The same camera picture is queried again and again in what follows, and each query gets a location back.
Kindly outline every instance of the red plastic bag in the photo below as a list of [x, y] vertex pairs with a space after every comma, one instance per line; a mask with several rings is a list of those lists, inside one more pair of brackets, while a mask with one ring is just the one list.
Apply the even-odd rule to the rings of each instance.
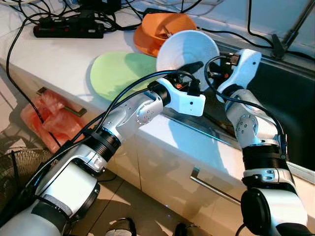
[[63, 145], [82, 129], [81, 120], [63, 109], [68, 104], [60, 95], [47, 90], [41, 96], [33, 99], [32, 102], [37, 107], [44, 122], [41, 122], [30, 104], [22, 110], [21, 118], [41, 138], [52, 153], [55, 153], [59, 146], [49, 132], [55, 136], [60, 145]]

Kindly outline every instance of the robotic arm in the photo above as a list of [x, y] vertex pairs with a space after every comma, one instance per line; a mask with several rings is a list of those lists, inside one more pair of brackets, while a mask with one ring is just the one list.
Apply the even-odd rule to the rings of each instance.
[[[262, 106], [246, 89], [260, 58], [260, 53], [249, 49], [229, 54], [226, 63], [235, 68], [218, 92]], [[306, 228], [307, 213], [286, 164], [286, 143], [275, 121], [256, 107], [218, 99], [225, 103], [226, 116], [243, 152], [242, 182], [248, 189], [242, 195], [241, 209], [247, 228], [255, 235], [312, 235]]]
[[[230, 77], [218, 86], [227, 97], [260, 105], [246, 89], [255, 76], [261, 54], [241, 50], [229, 54], [226, 64], [233, 66]], [[94, 176], [105, 171], [107, 162], [121, 143], [160, 114], [164, 106], [183, 114], [201, 116], [205, 96], [198, 80], [178, 86], [180, 78], [160, 78], [150, 91], [136, 95], [114, 109], [101, 128], [86, 133], [90, 138], [68, 151], [38, 183], [37, 199], [30, 207], [10, 219], [2, 228], [4, 236], [60, 236], [67, 223], [83, 218], [97, 198], [100, 186]], [[265, 112], [235, 101], [225, 103], [243, 152], [245, 172], [242, 195], [244, 223], [256, 235], [311, 235], [306, 228], [307, 213], [296, 193], [286, 164], [283, 139], [276, 124]]]
[[188, 115], [203, 114], [206, 98], [194, 83], [188, 91], [179, 91], [160, 78], [149, 87], [150, 91], [114, 109], [99, 130], [89, 130], [89, 139], [68, 151], [49, 170], [36, 188], [33, 204], [2, 226], [0, 235], [63, 235], [66, 224], [83, 218], [97, 198], [100, 186], [94, 176], [105, 171], [116, 150], [140, 126], [160, 114], [164, 106]]

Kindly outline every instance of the green round mat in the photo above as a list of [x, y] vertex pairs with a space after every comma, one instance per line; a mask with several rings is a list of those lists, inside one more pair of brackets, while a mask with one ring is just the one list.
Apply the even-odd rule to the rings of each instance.
[[[154, 57], [139, 53], [109, 52], [94, 61], [90, 79], [94, 90], [100, 96], [112, 101], [132, 82], [155, 71], [156, 58]], [[146, 88], [154, 79], [156, 78], [137, 85], [124, 97]]]

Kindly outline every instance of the power strip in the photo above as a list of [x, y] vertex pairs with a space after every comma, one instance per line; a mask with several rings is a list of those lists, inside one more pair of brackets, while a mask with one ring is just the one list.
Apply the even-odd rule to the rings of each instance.
[[103, 38], [104, 25], [94, 19], [47, 17], [33, 28], [37, 38]]

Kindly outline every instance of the drawer handle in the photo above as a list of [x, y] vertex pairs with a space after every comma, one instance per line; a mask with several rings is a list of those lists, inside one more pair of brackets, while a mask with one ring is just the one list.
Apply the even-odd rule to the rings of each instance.
[[227, 199], [228, 201], [230, 201], [232, 203], [235, 203], [237, 205], [241, 204], [241, 201], [239, 201], [238, 199], [233, 198], [231, 195], [228, 195], [228, 194], [222, 192], [221, 190], [215, 188], [214, 186], [206, 183], [205, 181], [199, 179], [198, 178], [199, 171], [200, 170], [198, 168], [194, 167], [193, 170], [192, 170], [192, 173], [190, 175], [190, 179], [192, 179], [193, 181], [199, 183], [200, 185], [206, 187], [207, 189], [211, 190], [212, 192], [218, 194], [219, 196]]
[[[46, 90], [47, 90], [47, 88], [42, 87], [41, 89], [39, 89], [39, 90], [37, 91], [37, 94], [38, 94], [38, 95], [42, 95], [42, 93], [44, 93]], [[75, 110], [73, 110], [73, 109], [70, 108], [70, 107], [67, 107], [67, 106], [64, 106], [64, 109], [67, 110], [67, 111], [69, 111], [69, 112], [71, 112], [72, 114], [76, 115], [77, 117], [81, 117], [81, 116], [83, 116], [83, 115], [87, 112], [87, 110], [86, 110], [85, 108], [81, 108], [81, 110], [79, 110], [78, 112], [75, 111]]]

